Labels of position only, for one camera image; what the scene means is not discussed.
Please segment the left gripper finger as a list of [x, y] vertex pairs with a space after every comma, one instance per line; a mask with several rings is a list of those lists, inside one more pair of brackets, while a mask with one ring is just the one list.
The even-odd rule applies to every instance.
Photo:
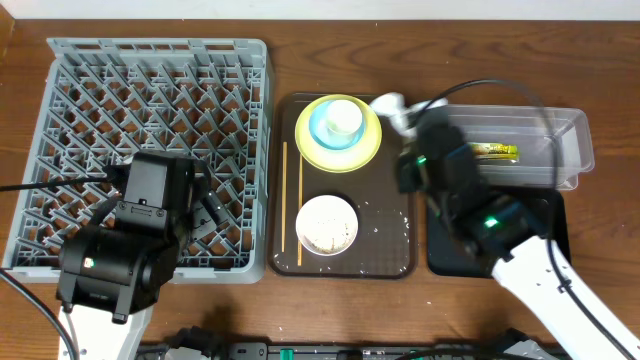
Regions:
[[202, 198], [202, 204], [215, 225], [223, 225], [231, 219], [228, 209], [213, 191]]
[[192, 240], [196, 241], [208, 236], [215, 230], [215, 222], [208, 212], [197, 212], [193, 216]]

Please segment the green orange snack wrapper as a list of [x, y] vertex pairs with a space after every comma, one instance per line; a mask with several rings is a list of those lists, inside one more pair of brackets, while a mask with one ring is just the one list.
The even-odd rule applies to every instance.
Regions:
[[501, 143], [470, 143], [471, 149], [478, 160], [510, 162], [519, 161], [519, 149], [516, 145]]

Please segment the white napkin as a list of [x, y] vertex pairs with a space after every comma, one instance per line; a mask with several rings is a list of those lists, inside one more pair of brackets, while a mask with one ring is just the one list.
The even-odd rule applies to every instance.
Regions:
[[409, 142], [415, 141], [418, 137], [416, 126], [412, 125], [410, 120], [420, 117], [419, 112], [426, 108], [428, 104], [430, 104], [430, 107], [427, 110], [427, 115], [434, 115], [434, 118], [429, 121], [424, 120], [423, 124], [429, 124], [431, 127], [450, 127], [451, 123], [447, 113], [445, 111], [436, 111], [436, 108], [448, 105], [446, 98], [436, 101], [425, 100], [407, 107], [402, 94], [390, 92], [375, 98], [369, 106], [376, 115], [387, 118], [396, 133], [406, 142]]

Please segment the white bowl with rice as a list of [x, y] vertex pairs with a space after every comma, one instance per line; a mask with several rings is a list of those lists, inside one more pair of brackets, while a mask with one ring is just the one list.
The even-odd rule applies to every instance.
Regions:
[[320, 195], [302, 205], [295, 230], [304, 249], [319, 256], [335, 256], [354, 243], [359, 219], [351, 204], [343, 198]]

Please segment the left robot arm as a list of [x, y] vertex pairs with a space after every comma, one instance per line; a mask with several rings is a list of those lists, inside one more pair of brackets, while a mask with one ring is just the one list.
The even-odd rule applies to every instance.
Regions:
[[80, 358], [133, 359], [161, 287], [194, 240], [211, 173], [200, 159], [162, 151], [103, 171], [119, 193], [64, 242], [56, 296]]

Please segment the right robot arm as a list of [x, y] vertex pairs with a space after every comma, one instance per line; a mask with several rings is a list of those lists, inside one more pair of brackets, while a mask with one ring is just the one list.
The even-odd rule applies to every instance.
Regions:
[[573, 359], [636, 359], [638, 338], [586, 285], [552, 238], [553, 216], [488, 184], [446, 107], [401, 113], [403, 191], [422, 190], [448, 235], [518, 298]]

